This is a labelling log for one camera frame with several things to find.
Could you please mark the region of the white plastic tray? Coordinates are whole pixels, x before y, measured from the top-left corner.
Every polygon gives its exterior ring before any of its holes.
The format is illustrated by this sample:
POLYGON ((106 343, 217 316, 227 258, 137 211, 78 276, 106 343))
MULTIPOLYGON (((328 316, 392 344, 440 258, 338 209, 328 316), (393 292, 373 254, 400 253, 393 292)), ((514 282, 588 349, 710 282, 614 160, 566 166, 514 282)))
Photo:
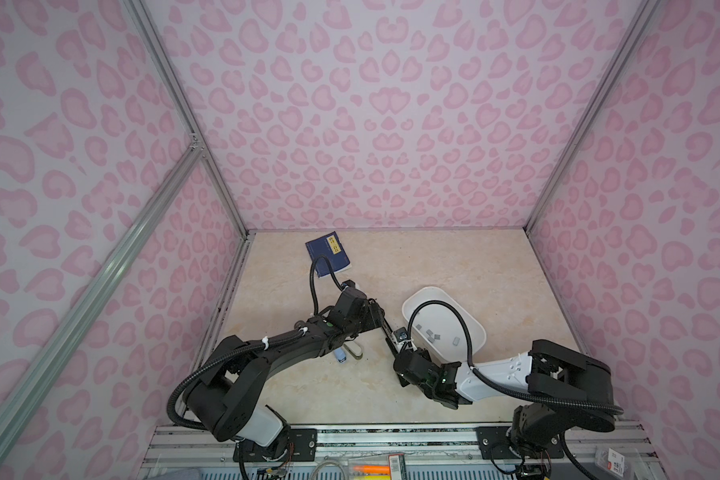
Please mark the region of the white plastic tray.
MULTIPOLYGON (((436 286, 423 287, 408 299, 401 307, 405 321, 409 321, 414 310, 426 301, 439 300, 455 308, 470 333, 473 352, 477 353, 486 342, 484 327, 447 292, 436 286)), ((466 338, 457 317, 445 306, 430 305, 424 307, 415 317, 413 330, 425 348, 444 363, 465 361, 467 358, 466 338)))

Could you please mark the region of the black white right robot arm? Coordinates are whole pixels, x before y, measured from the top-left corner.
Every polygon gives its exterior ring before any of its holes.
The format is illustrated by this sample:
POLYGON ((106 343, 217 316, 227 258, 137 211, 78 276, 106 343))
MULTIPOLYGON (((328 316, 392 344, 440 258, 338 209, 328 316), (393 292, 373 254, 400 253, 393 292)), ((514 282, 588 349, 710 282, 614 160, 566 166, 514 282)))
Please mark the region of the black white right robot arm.
POLYGON ((611 370, 604 363, 548 340, 535 340, 529 352, 476 364, 471 360, 438 364, 410 341, 394 354, 401 385, 449 409, 496 395, 522 404, 511 425, 490 442, 517 458, 541 454, 568 430, 615 430, 624 413, 614 400, 611 370))

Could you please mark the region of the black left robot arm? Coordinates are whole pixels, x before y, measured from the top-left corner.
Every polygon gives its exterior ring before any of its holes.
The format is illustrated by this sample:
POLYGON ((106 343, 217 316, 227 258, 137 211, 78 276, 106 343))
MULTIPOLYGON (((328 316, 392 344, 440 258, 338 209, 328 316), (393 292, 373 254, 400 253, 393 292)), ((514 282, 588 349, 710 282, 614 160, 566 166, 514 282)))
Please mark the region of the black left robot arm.
POLYGON ((346 341, 380 328, 383 320, 376 300, 347 287, 335 305, 285 333, 249 341, 229 336, 171 393, 169 418, 177 426, 207 431, 219 442, 281 447, 288 437, 286 420, 258 404, 267 380, 298 363, 331 354, 346 341))

